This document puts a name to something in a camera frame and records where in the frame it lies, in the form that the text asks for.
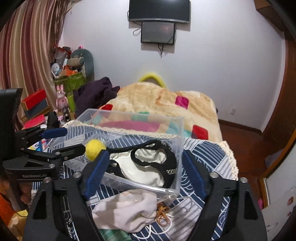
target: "human hand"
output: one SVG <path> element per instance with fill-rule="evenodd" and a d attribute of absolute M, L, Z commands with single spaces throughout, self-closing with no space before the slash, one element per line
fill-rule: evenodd
<path fill-rule="evenodd" d="M 23 193 L 20 199 L 25 204 L 29 204 L 31 202 L 32 185 L 33 185 L 32 183 L 20 183 L 20 189 Z M 5 196 L 8 189 L 9 189 L 9 181 L 2 180 L 0 178 L 0 193 Z"/>

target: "wall outlet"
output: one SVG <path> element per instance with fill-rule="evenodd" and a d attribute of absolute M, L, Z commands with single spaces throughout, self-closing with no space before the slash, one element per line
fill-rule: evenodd
<path fill-rule="evenodd" d="M 235 112 L 236 112 L 236 109 L 232 108 L 231 111 L 230 111 L 230 114 L 231 114 L 231 115 L 234 115 Z"/>

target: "magenta square patch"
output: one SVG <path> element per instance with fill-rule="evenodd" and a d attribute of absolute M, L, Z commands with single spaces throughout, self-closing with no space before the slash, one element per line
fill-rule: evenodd
<path fill-rule="evenodd" d="M 176 98 L 176 101 L 175 101 L 175 105 L 178 105 L 178 106 L 181 106 L 181 107 L 187 109 L 188 105 L 189 105 L 189 99 L 178 95 Z"/>

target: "wooden floor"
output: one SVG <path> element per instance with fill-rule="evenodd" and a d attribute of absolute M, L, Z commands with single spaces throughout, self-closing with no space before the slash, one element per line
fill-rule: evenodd
<path fill-rule="evenodd" d="M 228 142 L 237 160 L 239 177 L 249 180 L 255 198 L 260 199 L 262 196 L 258 177 L 266 170 L 265 158 L 277 152 L 277 146 L 263 140 L 263 137 L 255 132 L 225 125 L 220 125 L 220 129 L 223 140 Z"/>

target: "black strap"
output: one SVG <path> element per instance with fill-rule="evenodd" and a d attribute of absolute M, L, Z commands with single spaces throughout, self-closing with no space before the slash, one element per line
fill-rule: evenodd
<path fill-rule="evenodd" d="M 136 158 L 135 154 L 138 149 L 147 149 L 147 150 L 159 150 L 163 149 L 163 151 L 166 154 L 166 160 L 159 164 L 157 162 L 147 162 L 147 161 L 141 161 L 138 158 Z M 157 169 L 164 179 L 164 185 L 163 188 L 170 188 L 174 179 L 175 179 L 175 173 L 177 170 L 177 160 L 175 157 L 175 154 L 171 151 L 171 148 L 169 145 L 167 145 L 165 142 L 161 142 L 159 140 L 150 140 L 143 144 L 125 147 L 125 148 L 107 148 L 107 151 L 110 153 L 122 153 L 122 152 L 128 152 L 131 150 L 131 159 L 133 162 L 135 162 L 139 166 L 151 166 L 155 169 Z M 119 164 L 117 163 L 116 167 L 112 166 L 110 168 L 110 171 L 113 170 L 112 174 L 116 175 L 115 173 L 118 173 L 116 176 L 124 177 Z"/>

